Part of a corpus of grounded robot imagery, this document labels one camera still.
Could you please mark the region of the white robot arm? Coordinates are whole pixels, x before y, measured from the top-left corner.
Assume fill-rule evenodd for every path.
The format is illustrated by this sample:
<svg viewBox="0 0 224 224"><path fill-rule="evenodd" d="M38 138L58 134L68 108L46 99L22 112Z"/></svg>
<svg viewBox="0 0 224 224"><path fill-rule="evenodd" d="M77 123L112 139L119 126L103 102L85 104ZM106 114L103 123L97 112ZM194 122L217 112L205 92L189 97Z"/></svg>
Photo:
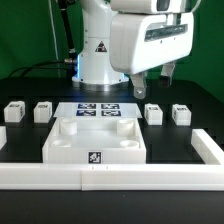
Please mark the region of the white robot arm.
<svg viewBox="0 0 224 224"><path fill-rule="evenodd" d="M194 12L201 0L56 0L69 48L75 86L111 91L131 82L133 94L147 93L147 71L160 66L168 87L176 61L190 54ZM83 50L75 50L67 8L81 5Z"/></svg>

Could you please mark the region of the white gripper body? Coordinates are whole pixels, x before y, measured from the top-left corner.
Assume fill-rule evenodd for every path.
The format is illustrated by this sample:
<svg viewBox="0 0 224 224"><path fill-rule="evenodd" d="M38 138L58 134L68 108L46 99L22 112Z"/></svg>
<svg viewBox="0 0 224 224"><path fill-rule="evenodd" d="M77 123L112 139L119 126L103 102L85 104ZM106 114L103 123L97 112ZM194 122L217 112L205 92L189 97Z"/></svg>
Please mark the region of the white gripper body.
<svg viewBox="0 0 224 224"><path fill-rule="evenodd" d="M182 13L119 13L112 19L109 58L115 71L137 74L186 57L192 49L194 17Z"/></svg>

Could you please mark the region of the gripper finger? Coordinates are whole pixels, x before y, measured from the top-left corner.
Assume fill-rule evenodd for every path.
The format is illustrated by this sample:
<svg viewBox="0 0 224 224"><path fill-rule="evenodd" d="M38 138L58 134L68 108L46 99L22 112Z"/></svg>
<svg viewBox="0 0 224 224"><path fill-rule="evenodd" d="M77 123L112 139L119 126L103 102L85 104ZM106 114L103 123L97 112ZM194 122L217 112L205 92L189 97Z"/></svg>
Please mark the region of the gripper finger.
<svg viewBox="0 0 224 224"><path fill-rule="evenodd" d="M168 62L162 66L162 71L158 78L158 84L160 87L168 88L171 86L175 66L175 61Z"/></svg>
<svg viewBox="0 0 224 224"><path fill-rule="evenodd" d="M134 75L130 76L130 79L132 81L134 90L133 95L137 99L144 99L146 97L146 73L140 72Z"/></svg>

